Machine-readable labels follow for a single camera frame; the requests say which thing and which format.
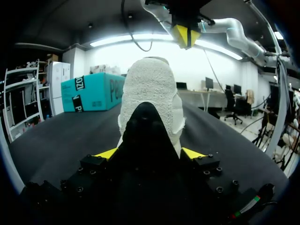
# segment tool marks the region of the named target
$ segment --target ceiling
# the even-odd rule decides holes
[[[66,49],[75,43],[88,46],[88,43],[97,39],[126,34],[120,6],[121,0],[45,1],[26,26],[18,42]],[[133,14],[133,18],[129,20],[133,32],[165,32],[155,18],[143,10],[140,0],[126,0],[125,11]],[[212,0],[201,12],[213,19],[236,18],[241,21],[247,37],[259,41],[267,50],[274,48],[266,26],[243,0]],[[91,29],[88,28],[89,23],[93,23]],[[223,34],[206,34],[203,38],[213,38],[215,42],[230,48]]]
[[[262,77],[266,81],[269,81],[269,82],[272,82],[272,83],[276,83],[276,80],[274,78],[274,74],[268,74],[268,73],[265,74],[265,73],[263,73]],[[300,89],[300,80],[299,79],[288,76],[287,82],[292,84],[292,88],[295,88],[297,90]]]

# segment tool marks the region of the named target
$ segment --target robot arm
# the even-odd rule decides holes
[[[176,26],[176,22],[173,21],[173,14],[176,13],[174,9],[171,12],[166,7],[150,3],[147,4],[147,2],[147,0],[141,0],[142,7],[160,22],[163,28],[174,37],[174,40],[177,43],[179,43],[181,48],[188,49],[194,45],[197,38],[193,39],[193,35],[191,35],[191,45],[184,46],[181,43],[183,38],[179,37],[178,32],[174,32],[174,27]],[[214,21],[214,25],[212,25],[208,20],[201,19],[199,22],[197,22],[198,29],[192,29],[192,31],[199,33],[226,33],[227,42],[229,45],[242,50],[247,56],[253,58],[259,66],[266,65],[264,50],[253,40],[245,36],[244,29],[240,21],[233,18],[216,19],[211,21]]]

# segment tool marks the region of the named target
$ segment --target white wall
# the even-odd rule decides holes
[[[252,107],[257,105],[258,98],[258,70],[257,66],[252,62],[243,62],[241,64],[241,86],[242,86],[242,95],[246,94],[248,89],[253,90],[254,92],[254,103]]]
[[[266,99],[270,94],[270,83],[263,78],[262,75],[258,74],[258,96],[257,96],[257,105],[263,102],[263,97]]]
[[[140,45],[148,49],[150,43],[142,42]],[[225,85],[241,85],[242,63],[221,53],[206,50],[215,73],[225,88]],[[95,48],[85,52],[84,73],[90,73],[90,67],[108,64],[118,66],[122,74],[126,74],[131,65],[147,56],[159,56],[169,61],[176,82],[187,83],[189,90],[199,90],[201,80],[209,77],[216,82],[203,49],[180,49],[174,43],[153,42],[149,52],[143,52],[134,43],[124,43]]]
[[[75,48],[73,78],[86,75],[84,72],[85,51]]]
[[[63,53],[62,62],[70,63],[70,77],[73,78],[74,73],[74,59],[75,59],[75,48],[70,49],[69,51]]]
[[[85,51],[79,48],[72,48],[69,51],[63,53],[62,62],[67,62],[71,64],[71,79],[86,75],[84,72]]]

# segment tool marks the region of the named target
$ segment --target shelf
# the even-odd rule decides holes
[[[15,128],[17,128],[18,126],[20,126],[21,124],[23,124],[23,123],[25,123],[25,122],[27,122],[27,121],[29,121],[29,120],[35,118],[36,116],[39,116],[39,113],[36,113],[36,114],[33,114],[32,116],[27,117],[25,120],[23,120],[23,121],[17,123],[16,125],[10,127],[9,130],[12,131],[13,129],[15,129]]]
[[[11,89],[11,88],[14,88],[14,87],[17,87],[17,86],[22,86],[22,85],[34,83],[34,82],[36,82],[36,81],[37,81],[36,79],[31,79],[31,80],[25,80],[25,81],[13,83],[13,84],[7,85],[7,86],[5,87],[5,90]]]
[[[14,70],[9,70],[7,71],[8,74],[14,74],[14,73],[28,73],[30,71],[35,71],[38,70],[37,67],[29,67],[29,68],[22,68],[22,69],[14,69]]]
[[[33,104],[33,103],[36,103],[37,101],[33,101],[33,102],[30,102],[30,103],[28,103],[28,104],[26,104],[26,105],[30,105],[30,104]]]
[[[41,89],[46,89],[46,88],[49,88],[49,86],[44,86],[44,87],[41,87],[39,89],[41,90]]]

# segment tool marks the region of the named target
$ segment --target metal pole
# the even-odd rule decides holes
[[[269,29],[269,32],[271,34],[271,37],[273,39],[273,42],[274,42],[274,45],[275,45],[275,50],[276,50],[276,53],[277,55],[281,54],[281,48],[279,46],[279,43],[277,41],[277,38],[276,38],[276,35],[271,27],[271,25],[269,24],[269,22],[267,21],[266,17],[264,17],[264,15],[258,10],[258,8],[251,2],[247,2],[247,4],[253,9],[254,12],[257,13],[257,15],[259,17],[261,17],[268,29]],[[285,79],[284,79],[284,73],[281,71],[281,69],[279,70],[280,72],[280,102],[279,102],[279,111],[278,111],[278,117],[277,117],[277,121],[276,121],[276,125],[275,125],[275,129],[274,129],[274,132],[273,132],[273,135],[271,137],[271,140],[270,140],[270,143],[266,149],[266,154],[270,157],[272,157],[272,154],[278,144],[278,141],[281,137],[281,133],[283,131],[283,127],[284,127],[284,124],[285,124],[285,117],[286,117],[286,111],[287,111],[287,104],[286,104],[286,91],[285,91]]]

